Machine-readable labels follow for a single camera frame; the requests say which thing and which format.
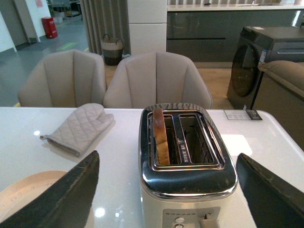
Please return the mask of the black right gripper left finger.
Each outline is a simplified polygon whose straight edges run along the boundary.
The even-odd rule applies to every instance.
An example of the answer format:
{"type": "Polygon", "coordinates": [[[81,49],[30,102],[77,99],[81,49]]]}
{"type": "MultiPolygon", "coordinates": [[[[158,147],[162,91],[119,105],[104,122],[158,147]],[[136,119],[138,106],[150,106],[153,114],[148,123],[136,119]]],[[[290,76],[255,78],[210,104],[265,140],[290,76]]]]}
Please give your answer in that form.
{"type": "Polygon", "coordinates": [[[36,199],[1,222],[2,228],[83,228],[99,176],[93,151],[36,199]]]}

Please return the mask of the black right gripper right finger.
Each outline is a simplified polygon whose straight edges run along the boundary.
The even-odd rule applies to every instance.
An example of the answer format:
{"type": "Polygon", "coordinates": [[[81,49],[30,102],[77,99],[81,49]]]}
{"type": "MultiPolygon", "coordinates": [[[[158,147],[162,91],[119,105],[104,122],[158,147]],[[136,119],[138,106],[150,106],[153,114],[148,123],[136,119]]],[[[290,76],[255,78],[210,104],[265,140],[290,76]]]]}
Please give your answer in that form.
{"type": "Polygon", "coordinates": [[[258,228],[302,228],[304,193],[257,161],[241,153],[239,184],[258,228]]]}

